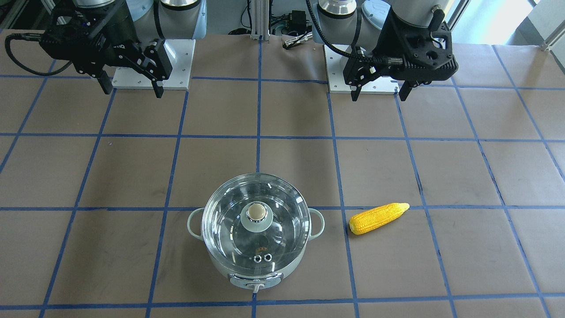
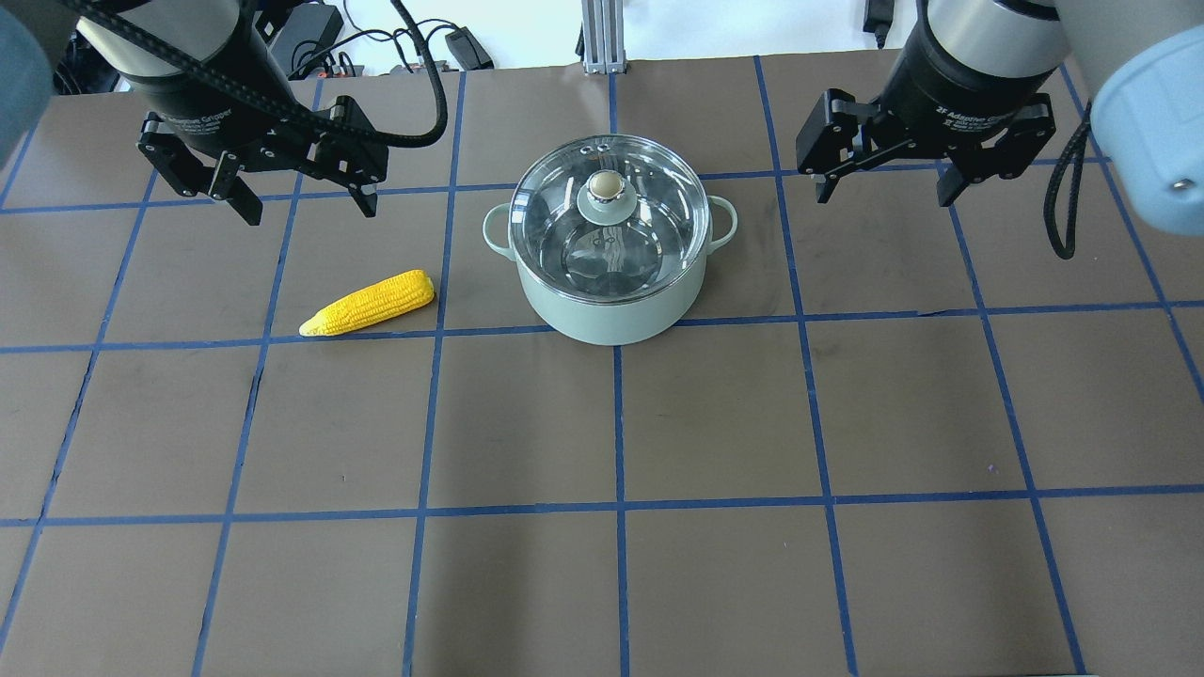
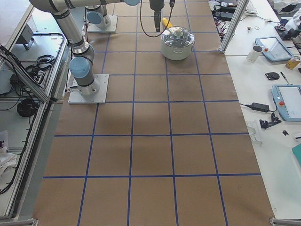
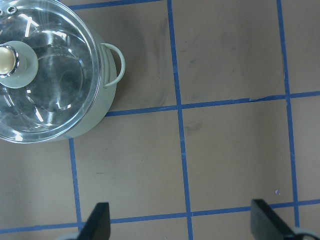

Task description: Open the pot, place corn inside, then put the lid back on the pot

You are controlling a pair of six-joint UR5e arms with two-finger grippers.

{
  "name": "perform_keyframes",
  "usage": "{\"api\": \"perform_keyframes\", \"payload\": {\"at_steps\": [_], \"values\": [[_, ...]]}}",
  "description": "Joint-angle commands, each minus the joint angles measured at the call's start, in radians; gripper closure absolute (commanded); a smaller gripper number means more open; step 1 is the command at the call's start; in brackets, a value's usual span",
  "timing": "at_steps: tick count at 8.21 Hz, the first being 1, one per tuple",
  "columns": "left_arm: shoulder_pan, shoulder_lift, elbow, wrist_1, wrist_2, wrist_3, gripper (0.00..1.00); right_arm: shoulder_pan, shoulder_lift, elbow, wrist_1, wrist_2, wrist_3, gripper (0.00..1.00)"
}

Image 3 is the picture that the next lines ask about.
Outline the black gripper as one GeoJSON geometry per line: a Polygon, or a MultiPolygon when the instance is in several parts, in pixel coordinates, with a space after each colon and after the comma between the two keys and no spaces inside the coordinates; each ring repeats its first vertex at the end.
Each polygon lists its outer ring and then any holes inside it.
{"type": "Polygon", "coordinates": [[[163,8],[163,0],[149,0],[150,8],[154,11],[154,26],[156,32],[160,32],[161,9],[163,8]]]}

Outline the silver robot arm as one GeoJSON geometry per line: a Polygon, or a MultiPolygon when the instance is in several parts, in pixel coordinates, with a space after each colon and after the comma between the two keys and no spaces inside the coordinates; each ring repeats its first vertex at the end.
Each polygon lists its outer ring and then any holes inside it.
{"type": "Polygon", "coordinates": [[[101,29],[107,28],[111,24],[105,5],[86,6],[86,19],[101,29]]]}
{"type": "Polygon", "coordinates": [[[77,28],[70,10],[76,7],[85,7],[87,16],[92,13],[94,18],[88,16],[88,21],[101,24],[107,18],[106,5],[118,3],[117,0],[31,0],[30,3],[37,9],[51,13],[61,31],[67,38],[74,58],[69,69],[77,82],[78,90],[82,95],[96,94],[100,84],[92,72],[95,56],[92,45],[85,40],[77,28]]]}

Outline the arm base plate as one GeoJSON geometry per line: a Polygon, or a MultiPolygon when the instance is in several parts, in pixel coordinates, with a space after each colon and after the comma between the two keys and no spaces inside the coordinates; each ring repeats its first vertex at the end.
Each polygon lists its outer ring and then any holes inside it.
{"type": "Polygon", "coordinates": [[[117,28],[118,15],[106,15],[99,20],[89,21],[87,32],[89,33],[115,33],[117,28]]]}
{"type": "Polygon", "coordinates": [[[94,82],[86,87],[78,86],[74,80],[68,99],[69,104],[105,104],[109,74],[94,74],[94,82]]]}

